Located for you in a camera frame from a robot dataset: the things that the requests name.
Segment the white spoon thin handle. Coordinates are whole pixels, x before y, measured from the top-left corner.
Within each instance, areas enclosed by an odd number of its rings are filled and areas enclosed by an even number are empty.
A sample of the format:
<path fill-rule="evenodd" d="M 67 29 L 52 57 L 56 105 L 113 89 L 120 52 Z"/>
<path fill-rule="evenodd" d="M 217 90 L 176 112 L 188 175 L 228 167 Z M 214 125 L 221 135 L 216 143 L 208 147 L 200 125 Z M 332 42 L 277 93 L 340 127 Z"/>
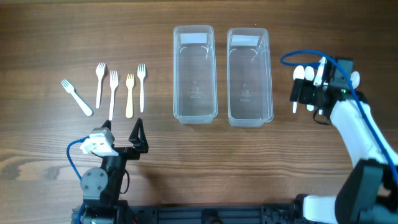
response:
<path fill-rule="evenodd" d="M 304 78 L 305 78 L 305 69 L 302 65 L 299 65 L 295 68 L 295 70 L 293 72 L 293 79 L 294 80 L 298 80 L 298 79 L 303 80 Z M 293 113 L 297 112 L 297 101 L 293 102 L 292 112 Z"/>

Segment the white spoon wide handle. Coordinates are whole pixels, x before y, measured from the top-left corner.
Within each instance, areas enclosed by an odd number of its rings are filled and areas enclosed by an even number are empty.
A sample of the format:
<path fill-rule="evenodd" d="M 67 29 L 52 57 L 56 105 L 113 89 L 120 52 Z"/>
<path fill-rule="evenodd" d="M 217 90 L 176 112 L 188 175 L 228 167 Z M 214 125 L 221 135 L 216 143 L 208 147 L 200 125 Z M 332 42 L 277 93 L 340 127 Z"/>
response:
<path fill-rule="evenodd" d="M 311 66 L 307 66 L 305 68 L 305 79 L 308 81 L 313 81 L 315 77 L 315 71 Z M 307 105 L 307 110 L 308 111 L 313 111 L 314 110 L 314 106 L 313 105 Z"/>

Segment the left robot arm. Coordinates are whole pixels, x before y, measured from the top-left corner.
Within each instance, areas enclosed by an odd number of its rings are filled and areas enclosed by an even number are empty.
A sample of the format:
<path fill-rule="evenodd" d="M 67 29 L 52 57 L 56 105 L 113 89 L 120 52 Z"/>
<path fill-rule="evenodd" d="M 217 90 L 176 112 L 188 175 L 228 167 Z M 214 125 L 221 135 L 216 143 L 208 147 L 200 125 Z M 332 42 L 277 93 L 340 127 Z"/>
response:
<path fill-rule="evenodd" d="M 139 223 L 125 200 L 119 196 L 124 176 L 129 176 L 126 164 L 147 153 L 149 146 L 144 126 L 139 118 L 129 136 L 129 147 L 116 147 L 111 133 L 111 121 L 92 130 L 80 149 L 85 154 L 96 154 L 102 159 L 100 167 L 87 170 L 81 177 L 83 205 L 72 214 L 72 223 Z"/>

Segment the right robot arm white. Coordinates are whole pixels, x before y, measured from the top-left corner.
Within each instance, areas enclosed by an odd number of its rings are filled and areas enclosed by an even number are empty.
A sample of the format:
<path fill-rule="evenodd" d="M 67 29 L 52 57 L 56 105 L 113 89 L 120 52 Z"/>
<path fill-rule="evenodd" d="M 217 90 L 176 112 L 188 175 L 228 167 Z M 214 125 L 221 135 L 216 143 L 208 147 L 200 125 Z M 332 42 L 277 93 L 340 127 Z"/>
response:
<path fill-rule="evenodd" d="M 397 153 L 390 147 L 360 91 L 360 74 L 346 58 L 322 57 L 297 65 L 290 95 L 295 113 L 303 104 L 340 133 L 353 170 L 335 196 L 298 195 L 292 223 L 397 223 Z"/>

